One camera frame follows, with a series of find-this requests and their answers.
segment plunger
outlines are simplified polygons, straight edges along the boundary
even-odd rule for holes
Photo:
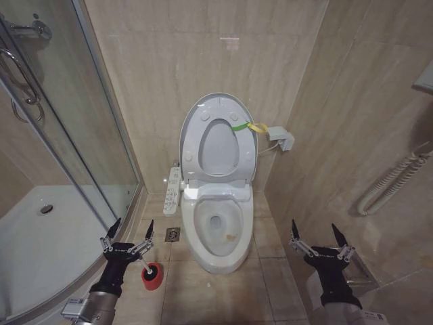
[[[149,291],[156,290],[162,284],[164,279],[164,270],[162,265],[156,262],[151,262],[149,264],[141,258],[143,263],[143,271],[141,272],[141,279],[143,280],[144,286]]]

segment floor drain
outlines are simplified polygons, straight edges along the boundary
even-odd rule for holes
[[[44,205],[44,206],[42,207],[42,209],[40,210],[40,212],[41,212],[43,215],[46,215],[47,213],[52,212],[52,210],[53,210],[53,206],[52,206],[51,204],[47,204],[47,205]]]
[[[181,235],[181,228],[167,228],[167,232],[165,233],[165,241],[166,242],[178,242],[179,236]]]

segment coiled hose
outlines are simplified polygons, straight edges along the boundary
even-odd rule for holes
[[[384,178],[377,182],[374,187],[359,201],[357,211],[360,215],[372,215],[387,203],[426,163],[431,154],[419,156],[412,153],[404,158],[400,164]],[[392,185],[369,207],[370,200],[389,183]]]

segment toilet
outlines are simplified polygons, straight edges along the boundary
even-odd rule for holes
[[[194,104],[182,126],[184,236],[196,261],[214,274],[235,271],[251,243],[257,136],[232,129],[247,122],[251,114],[236,97],[212,93]]]

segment shower enclosure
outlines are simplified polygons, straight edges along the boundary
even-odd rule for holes
[[[143,187],[102,62],[82,1],[0,2],[0,324],[82,277]]]

